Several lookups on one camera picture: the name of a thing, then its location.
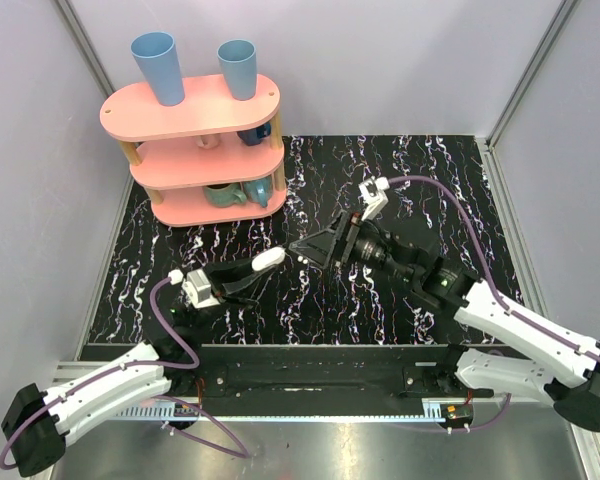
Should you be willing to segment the white earbud charging case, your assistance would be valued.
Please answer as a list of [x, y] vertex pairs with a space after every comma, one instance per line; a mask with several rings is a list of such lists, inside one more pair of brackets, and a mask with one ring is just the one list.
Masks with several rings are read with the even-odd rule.
[[254, 272], [264, 271], [268, 268], [280, 265], [285, 260], [286, 252], [282, 247], [273, 247], [256, 255], [251, 261]]

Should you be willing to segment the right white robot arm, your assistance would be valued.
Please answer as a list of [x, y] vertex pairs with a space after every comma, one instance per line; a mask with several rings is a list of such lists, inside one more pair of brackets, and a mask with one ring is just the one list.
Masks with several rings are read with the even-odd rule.
[[446, 396], [491, 390], [534, 399], [564, 420], [600, 432], [600, 339], [564, 328], [507, 298], [486, 279], [440, 254], [417, 218], [393, 230], [341, 211], [291, 251], [321, 270], [357, 264], [401, 282], [410, 304], [494, 336], [519, 352], [499, 357], [453, 346], [434, 384]]

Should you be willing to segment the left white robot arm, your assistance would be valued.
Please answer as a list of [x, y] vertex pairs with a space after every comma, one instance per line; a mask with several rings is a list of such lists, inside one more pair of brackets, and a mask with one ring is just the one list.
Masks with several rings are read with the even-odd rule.
[[163, 338], [145, 340], [127, 353], [77, 379], [40, 389], [31, 383], [15, 395], [1, 422], [6, 444], [0, 469], [34, 476], [56, 464], [83, 435], [149, 399], [175, 402], [179, 396], [200, 395], [194, 325], [221, 307], [245, 307], [251, 290], [285, 257], [281, 247], [229, 262], [212, 262], [183, 273], [175, 269], [157, 282], [149, 304], [163, 329]]

